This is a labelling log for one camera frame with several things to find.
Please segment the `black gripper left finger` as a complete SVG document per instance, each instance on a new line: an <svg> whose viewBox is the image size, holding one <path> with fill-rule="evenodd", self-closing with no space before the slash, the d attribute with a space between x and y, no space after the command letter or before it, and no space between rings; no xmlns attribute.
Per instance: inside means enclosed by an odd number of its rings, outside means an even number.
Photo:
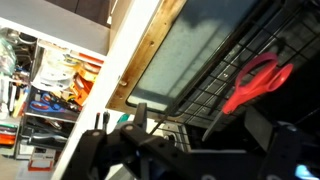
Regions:
<svg viewBox="0 0 320 180"><path fill-rule="evenodd" d="M195 158L164 138L148 134L146 124L147 104L140 103L134 120L121 123L110 134L87 130L62 180L104 180L118 164L139 180L200 180Z"/></svg>

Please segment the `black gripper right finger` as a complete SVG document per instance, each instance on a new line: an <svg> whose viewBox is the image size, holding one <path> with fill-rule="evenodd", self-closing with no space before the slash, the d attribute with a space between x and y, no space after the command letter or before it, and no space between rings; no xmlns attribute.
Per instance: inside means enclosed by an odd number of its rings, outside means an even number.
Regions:
<svg viewBox="0 0 320 180"><path fill-rule="evenodd" d="M244 126L267 153L259 170L260 180L297 180L295 172L298 165L319 173L317 138L291 123L269 120L253 106L246 111Z"/></svg>

